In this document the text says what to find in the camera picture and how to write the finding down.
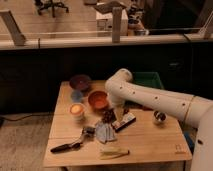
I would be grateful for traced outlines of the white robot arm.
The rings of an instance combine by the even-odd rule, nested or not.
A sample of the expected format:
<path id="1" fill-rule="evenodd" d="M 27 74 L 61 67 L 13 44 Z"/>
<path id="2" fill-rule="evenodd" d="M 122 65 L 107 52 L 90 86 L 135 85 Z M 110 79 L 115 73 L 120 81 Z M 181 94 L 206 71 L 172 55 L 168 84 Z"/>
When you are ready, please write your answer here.
<path id="1" fill-rule="evenodd" d="M 105 82 L 112 107 L 126 100 L 165 113 L 197 129 L 190 171 L 213 171 L 213 100 L 132 83 L 132 73 L 121 68 Z"/>

